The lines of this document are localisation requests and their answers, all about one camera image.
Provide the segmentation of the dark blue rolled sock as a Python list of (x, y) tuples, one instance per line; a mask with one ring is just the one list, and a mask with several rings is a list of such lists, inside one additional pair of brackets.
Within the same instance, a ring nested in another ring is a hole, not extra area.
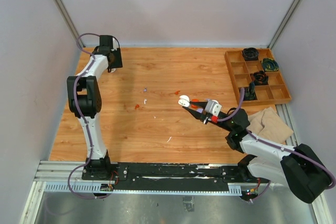
[(255, 92), (255, 83), (252, 81), (249, 83), (247, 87), (241, 88), (244, 90), (244, 101), (253, 101), (257, 100), (256, 92)]

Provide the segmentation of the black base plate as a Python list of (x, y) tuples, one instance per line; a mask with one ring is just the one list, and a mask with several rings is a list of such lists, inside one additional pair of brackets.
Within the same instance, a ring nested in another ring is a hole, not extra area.
[(158, 192), (227, 191), (229, 183), (257, 183), (243, 179), (237, 165), (183, 163), (112, 163), (85, 167), (83, 180), (116, 182), (115, 189)]

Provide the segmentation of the white earbud charging case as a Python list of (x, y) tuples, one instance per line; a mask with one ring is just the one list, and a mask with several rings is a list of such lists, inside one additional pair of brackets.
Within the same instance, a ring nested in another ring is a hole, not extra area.
[(190, 98), (187, 95), (181, 95), (178, 100), (178, 104), (189, 108), (190, 107)]

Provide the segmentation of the black orange rolled sock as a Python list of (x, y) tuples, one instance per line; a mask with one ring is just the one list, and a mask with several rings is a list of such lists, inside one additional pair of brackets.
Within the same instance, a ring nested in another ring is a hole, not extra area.
[(256, 86), (268, 85), (269, 77), (264, 71), (254, 72), (250, 77)]

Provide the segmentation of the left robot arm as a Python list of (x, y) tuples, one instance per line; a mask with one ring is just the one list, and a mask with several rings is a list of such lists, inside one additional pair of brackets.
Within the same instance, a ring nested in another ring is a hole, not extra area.
[(85, 164), (80, 166), (83, 180), (107, 180), (113, 174), (100, 127), (102, 98), (98, 80), (104, 71), (112, 73), (123, 63), (119, 41), (112, 35), (98, 37), (99, 44), (92, 52), (79, 48), (89, 55), (89, 61), (77, 75), (67, 78), (69, 110), (80, 122), (87, 146)]

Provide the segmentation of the wooden compartment tray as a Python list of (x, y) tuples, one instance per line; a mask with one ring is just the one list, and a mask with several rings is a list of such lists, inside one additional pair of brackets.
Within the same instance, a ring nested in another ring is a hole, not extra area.
[(245, 48), (225, 52), (225, 60), (237, 101), (244, 89), (243, 106), (278, 105), (291, 95), (270, 49)]

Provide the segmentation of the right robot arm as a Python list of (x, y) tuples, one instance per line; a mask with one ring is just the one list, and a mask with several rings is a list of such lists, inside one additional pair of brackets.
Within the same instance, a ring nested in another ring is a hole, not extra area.
[(226, 141), (233, 150), (245, 153), (238, 163), (238, 177), (244, 182), (264, 178), (288, 187), (301, 201), (312, 203), (321, 193), (335, 187), (335, 176), (305, 144), (275, 143), (248, 130), (248, 115), (241, 107), (227, 113), (216, 100), (192, 101), (182, 95), (179, 105), (203, 124), (211, 123), (229, 132)]

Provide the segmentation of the beige cloth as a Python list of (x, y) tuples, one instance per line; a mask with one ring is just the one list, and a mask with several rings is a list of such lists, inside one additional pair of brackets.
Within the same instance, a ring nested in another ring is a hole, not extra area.
[(248, 129), (252, 133), (275, 143), (283, 144), (293, 135), (293, 130), (271, 107), (249, 115), (248, 120), (250, 122)]

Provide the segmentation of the dark green rolled sock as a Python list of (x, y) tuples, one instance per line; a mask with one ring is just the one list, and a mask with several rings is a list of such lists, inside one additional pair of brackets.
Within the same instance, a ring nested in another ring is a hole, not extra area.
[(271, 58), (264, 58), (261, 61), (261, 65), (264, 69), (264, 72), (276, 72), (279, 70), (278, 63)]

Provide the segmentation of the orange earbud charging case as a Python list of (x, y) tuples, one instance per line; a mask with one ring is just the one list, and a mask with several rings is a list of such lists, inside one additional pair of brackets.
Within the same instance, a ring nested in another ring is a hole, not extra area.
[(194, 109), (197, 109), (198, 106), (195, 105), (194, 102), (199, 102), (199, 100), (198, 99), (192, 99), (191, 102), (192, 102), (191, 107), (194, 108)]

